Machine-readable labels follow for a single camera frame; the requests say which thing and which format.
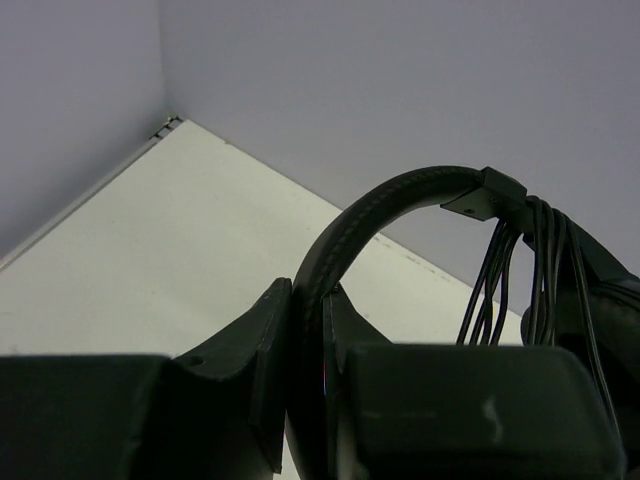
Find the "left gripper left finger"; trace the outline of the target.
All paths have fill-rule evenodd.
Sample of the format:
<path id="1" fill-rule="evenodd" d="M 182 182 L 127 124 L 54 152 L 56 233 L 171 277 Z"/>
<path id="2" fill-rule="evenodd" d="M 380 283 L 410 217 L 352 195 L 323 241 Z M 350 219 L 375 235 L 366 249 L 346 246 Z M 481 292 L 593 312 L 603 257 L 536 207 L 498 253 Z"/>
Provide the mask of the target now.
<path id="1" fill-rule="evenodd" d="M 239 318 L 177 357 L 192 381 L 187 452 L 206 473 L 282 471 L 292 284 L 277 278 Z"/>

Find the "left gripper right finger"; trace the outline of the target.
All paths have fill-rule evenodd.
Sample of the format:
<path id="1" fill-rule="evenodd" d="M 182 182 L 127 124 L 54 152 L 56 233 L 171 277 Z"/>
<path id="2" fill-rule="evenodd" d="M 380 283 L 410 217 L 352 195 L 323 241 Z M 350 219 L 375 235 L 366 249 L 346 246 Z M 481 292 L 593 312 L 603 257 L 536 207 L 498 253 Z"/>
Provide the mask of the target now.
<path id="1" fill-rule="evenodd" d="M 341 285 L 322 300 L 321 318 L 328 479 L 338 479 L 340 409 L 345 406 L 349 383 L 344 373 L 347 352 L 359 343 L 385 345 L 391 341 L 356 310 Z"/>

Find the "black headphones with cable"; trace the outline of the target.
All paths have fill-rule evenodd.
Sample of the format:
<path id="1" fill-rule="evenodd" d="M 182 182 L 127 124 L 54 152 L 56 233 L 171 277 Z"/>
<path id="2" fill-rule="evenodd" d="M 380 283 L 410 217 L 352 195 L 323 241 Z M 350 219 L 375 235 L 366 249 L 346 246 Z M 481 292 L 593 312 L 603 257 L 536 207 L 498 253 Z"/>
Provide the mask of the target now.
<path id="1" fill-rule="evenodd" d="M 286 436 L 328 479 L 321 302 L 368 242 L 437 205 L 495 219 L 452 345 L 349 348 L 338 479 L 635 479 L 639 279 L 565 213 L 494 169 L 417 169 L 318 237 L 293 283 Z"/>

